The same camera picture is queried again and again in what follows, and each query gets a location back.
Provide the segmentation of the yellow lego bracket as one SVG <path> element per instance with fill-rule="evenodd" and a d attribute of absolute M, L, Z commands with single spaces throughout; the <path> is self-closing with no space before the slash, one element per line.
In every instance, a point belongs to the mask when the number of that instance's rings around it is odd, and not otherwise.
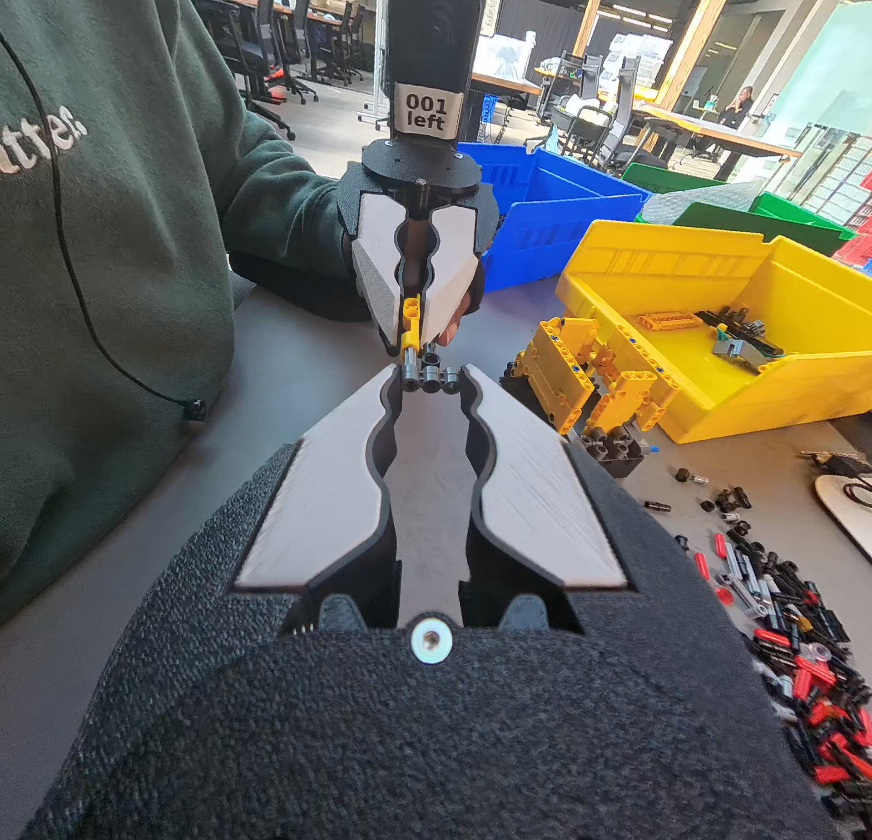
<path fill-rule="evenodd" d="M 405 358 L 408 352 L 418 357 L 421 347 L 420 328 L 422 306 L 420 294 L 405 298 L 400 313 L 400 352 Z"/>

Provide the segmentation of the grey lego motor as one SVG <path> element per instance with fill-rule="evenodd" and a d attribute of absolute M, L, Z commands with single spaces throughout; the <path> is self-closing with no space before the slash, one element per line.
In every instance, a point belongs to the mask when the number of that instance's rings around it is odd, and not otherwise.
<path fill-rule="evenodd" d="M 751 342 L 740 338 L 718 339 L 714 343 L 712 354 L 726 363 L 755 374 L 761 373 L 768 365 L 780 359 L 780 356 L 767 355 Z"/>

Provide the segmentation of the person's left forearm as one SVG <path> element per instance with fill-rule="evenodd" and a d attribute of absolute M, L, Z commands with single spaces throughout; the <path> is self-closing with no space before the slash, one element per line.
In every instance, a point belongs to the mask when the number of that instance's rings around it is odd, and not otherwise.
<path fill-rule="evenodd" d="M 241 106 L 210 152 L 213 200 L 234 271 L 321 318 L 368 321 L 339 218 L 338 182 L 316 174 Z"/>

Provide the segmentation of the yellow plastic bin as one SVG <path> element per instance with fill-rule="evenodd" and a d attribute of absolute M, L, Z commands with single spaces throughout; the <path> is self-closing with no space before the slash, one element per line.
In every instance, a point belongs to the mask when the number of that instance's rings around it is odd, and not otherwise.
<path fill-rule="evenodd" d="M 660 426 L 676 443 L 867 413 L 870 278 L 785 237 L 595 221 L 558 279 L 573 318 L 598 324 L 619 372 L 665 374 Z M 642 315 L 747 308 L 783 350 L 761 371 L 713 354 L 715 328 L 647 331 Z"/>

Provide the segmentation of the green plastic bin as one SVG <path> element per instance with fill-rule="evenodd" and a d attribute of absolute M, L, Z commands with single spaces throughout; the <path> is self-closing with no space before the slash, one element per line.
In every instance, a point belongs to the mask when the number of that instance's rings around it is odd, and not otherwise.
<path fill-rule="evenodd" d="M 659 169 L 640 163 L 630 164 L 621 179 L 653 194 L 726 184 L 717 180 Z M 854 236 L 851 229 L 801 208 L 778 195 L 761 191 L 747 212 L 692 206 L 671 224 L 684 228 L 756 233 L 769 243 L 778 236 L 831 256 L 841 240 Z"/>

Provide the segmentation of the blue plastic bin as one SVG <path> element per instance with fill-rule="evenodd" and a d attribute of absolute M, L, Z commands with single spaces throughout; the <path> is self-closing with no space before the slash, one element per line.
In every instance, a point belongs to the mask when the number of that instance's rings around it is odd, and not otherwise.
<path fill-rule="evenodd" d="M 590 224 L 634 222 L 652 192 L 582 162 L 522 146 L 461 143 L 492 186 L 501 223 L 482 255 L 485 292 L 561 274 Z"/>

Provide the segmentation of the pile of small lego pins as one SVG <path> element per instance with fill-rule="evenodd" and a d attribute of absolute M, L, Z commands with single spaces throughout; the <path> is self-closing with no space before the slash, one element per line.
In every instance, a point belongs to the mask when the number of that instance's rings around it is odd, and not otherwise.
<path fill-rule="evenodd" d="M 803 776 L 851 838 L 870 838 L 870 561 L 816 496 L 821 475 L 864 477 L 864 456 L 801 453 L 802 484 L 652 465 L 633 493 L 676 533 L 740 638 Z"/>

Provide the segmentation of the black lego beam with gears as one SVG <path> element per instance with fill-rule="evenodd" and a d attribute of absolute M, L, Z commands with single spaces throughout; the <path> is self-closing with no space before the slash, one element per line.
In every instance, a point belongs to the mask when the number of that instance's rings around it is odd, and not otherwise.
<path fill-rule="evenodd" d="M 749 309 L 741 307 L 733 310 L 728 305 L 720 308 L 718 311 L 698 311 L 696 314 L 701 316 L 704 323 L 714 329 L 716 341 L 716 326 L 724 323 L 729 328 L 730 333 L 734 338 L 740 338 L 751 342 L 761 352 L 771 355 L 785 357 L 785 351 L 776 344 L 773 344 L 766 337 L 766 327 L 761 320 L 750 320 L 747 317 Z"/>

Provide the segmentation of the dark grey lego connector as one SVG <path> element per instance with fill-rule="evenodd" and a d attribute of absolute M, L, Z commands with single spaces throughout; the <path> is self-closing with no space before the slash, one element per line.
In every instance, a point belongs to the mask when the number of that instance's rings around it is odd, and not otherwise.
<path fill-rule="evenodd" d="M 400 387 L 405 393 L 421 390 L 429 394 L 443 392 L 455 395 L 461 390 L 461 378 L 459 372 L 453 368 L 422 363 L 402 367 Z"/>

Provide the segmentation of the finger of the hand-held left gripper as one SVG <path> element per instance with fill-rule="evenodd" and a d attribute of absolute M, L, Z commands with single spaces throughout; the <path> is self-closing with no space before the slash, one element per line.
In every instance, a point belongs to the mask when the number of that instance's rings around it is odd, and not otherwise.
<path fill-rule="evenodd" d="M 363 193 L 359 203 L 357 236 L 352 240 L 352 261 L 373 322 L 387 353 L 401 353 L 403 288 L 399 242 L 408 223 L 405 207 L 386 194 Z"/>
<path fill-rule="evenodd" d="M 431 213 L 435 247 L 428 257 L 428 278 L 422 294 L 421 343 L 437 340 L 467 294 L 479 259 L 474 253 L 476 211 L 451 205 Z"/>

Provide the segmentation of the long wooden office desk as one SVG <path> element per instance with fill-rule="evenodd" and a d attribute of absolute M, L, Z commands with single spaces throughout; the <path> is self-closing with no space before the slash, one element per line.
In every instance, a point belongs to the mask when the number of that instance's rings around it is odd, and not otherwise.
<path fill-rule="evenodd" d="M 512 80 L 474 71 L 465 95 L 461 113 L 458 140 L 461 143 L 482 141 L 493 124 L 496 104 L 506 101 L 508 106 L 539 96 L 539 85 L 526 80 Z"/>

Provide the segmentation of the rack of coloured bins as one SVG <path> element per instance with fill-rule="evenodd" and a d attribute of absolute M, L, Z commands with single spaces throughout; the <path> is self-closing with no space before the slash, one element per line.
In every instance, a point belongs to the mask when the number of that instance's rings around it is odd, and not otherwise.
<path fill-rule="evenodd" d="M 854 236 L 841 240 L 839 247 L 831 254 L 831 258 L 846 267 L 871 276 L 871 173 L 868 173 L 860 184 L 868 192 L 867 200 L 852 216 L 848 228 Z"/>

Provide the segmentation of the standing desk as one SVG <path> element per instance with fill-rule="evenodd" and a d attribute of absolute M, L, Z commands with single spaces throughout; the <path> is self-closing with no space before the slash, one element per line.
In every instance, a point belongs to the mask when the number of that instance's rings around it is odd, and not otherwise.
<path fill-rule="evenodd" d="M 692 138 L 704 137 L 728 153 L 726 160 L 715 174 L 715 180 L 725 182 L 733 174 L 741 157 L 777 158 L 780 163 L 784 163 L 801 158 L 803 153 L 801 150 L 781 147 L 742 134 L 718 123 L 677 114 L 654 104 L 641 104 L 636 113 L 642 117 L 643 127 L 630 163 L 633 163 L 641 152 L 655 155 L 656 147 L 660 147 L 657 157 L 668 162 L 676 149 L 687 148 Z"/>

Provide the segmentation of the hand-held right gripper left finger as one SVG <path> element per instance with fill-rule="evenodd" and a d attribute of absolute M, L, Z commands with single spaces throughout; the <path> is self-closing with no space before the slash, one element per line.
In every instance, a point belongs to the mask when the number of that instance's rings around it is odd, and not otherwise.
<path fill-rule="evenodd" d="M 346 595 L 370 628 L 398 624 L 402 564 L 385 477 L 397 454 L 400 369 L 385 367 L 309 429 L 248 542 L 241 593 L 297 597 L 292 624 Z"/>

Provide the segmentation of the yellow black lego model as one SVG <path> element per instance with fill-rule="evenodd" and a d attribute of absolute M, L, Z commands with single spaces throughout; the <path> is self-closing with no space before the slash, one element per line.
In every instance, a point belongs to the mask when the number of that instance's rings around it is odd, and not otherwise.
<path fill-rule="evenodd" d="M 603 331 L 595 318 L 540 322 L 499 383 L 615 479 L 655 452 L 630 427 L 651 430 L 681 392 L 640 334 L 620 325 Z"/>

